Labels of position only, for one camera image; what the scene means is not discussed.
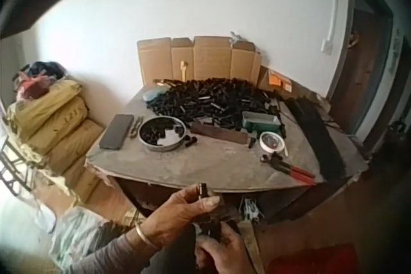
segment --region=pliers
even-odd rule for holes
[[[286,175],[289,175],[290,177],[302,181],[308,185],[316,184],[314,181],[315,175],[299,167],[287,164],[286,162],[283,162],[280,159],[278,159],[276,156],[269,158],[267,155],[264,154],[260,158],[260,161],[262,161],[263,163],[269,163],[270,166],[273,167],[275,170],[285,173]]]
[[[130,131],[130,139],[135,139],[137,137],[137,133],[139,131],[141,123],[143,123],[143,119],[144,118],[142,116],[137,117],[137,120],[133,124],[133,127],[131,128],[131,131]]]

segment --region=black strips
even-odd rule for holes
[[[345,176],[345,164],[317,109],[307,98],[287,99],[286,105],[304,132],[325,180]]]

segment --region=white tape roll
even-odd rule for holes
[[[276,141],[278,141],[278,145],[277,145],[276,148],[273,148],[273,147],[271,147],[270,145],[268,145],[264,142],[264,139],[266,139],[267,137],[268,138],[273,138]],[[281,151],[284,150],[285,141],[280,135],[278,135],[276,133],[263,132],[263,133],[261,133],[261,135],[259,137],[259,145],[264,149],[264,151],[267,151],[269,153],[281,152]]]

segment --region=stacked sacks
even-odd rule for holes
[[[58,80],[41,98],[11,105],[5,122],[10,142],[29,164],[65,193],[86,201],[98,178],[84,168],[85,154],[103,128],[86,119],[80,90],[75,81]]]

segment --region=smartphone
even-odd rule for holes
[[[133,115],[115,115],[109,127],[100,139],[101,149],[120,150],[133,123]]]

